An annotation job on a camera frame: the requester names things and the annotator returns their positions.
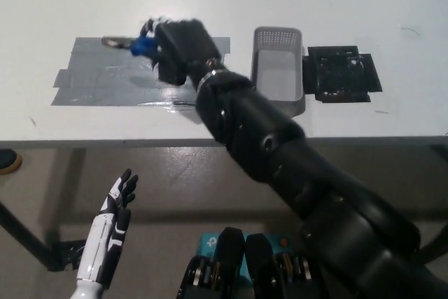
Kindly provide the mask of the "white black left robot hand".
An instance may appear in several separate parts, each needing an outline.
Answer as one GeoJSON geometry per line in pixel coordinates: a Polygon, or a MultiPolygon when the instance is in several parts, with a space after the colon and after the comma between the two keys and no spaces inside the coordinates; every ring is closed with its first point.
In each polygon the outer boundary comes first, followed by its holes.
{"type": "Polygon", "coordinates": [[[77,279],[108,289],[123,251],[139,176],[126,169],[107,193],[94,217],[83,249],[77,279]]]}

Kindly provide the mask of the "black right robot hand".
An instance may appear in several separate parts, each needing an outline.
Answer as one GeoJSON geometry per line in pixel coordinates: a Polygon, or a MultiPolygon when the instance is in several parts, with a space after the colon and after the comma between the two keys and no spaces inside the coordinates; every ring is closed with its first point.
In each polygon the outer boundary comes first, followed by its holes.
{"type": "Polygon", "coordinates": [[[201,21],[151,18],[130,48],[134,56],[151,60],[158,79],[181,86],[194,84],[209,70],[222,65],[221,53],[201,21]]]}

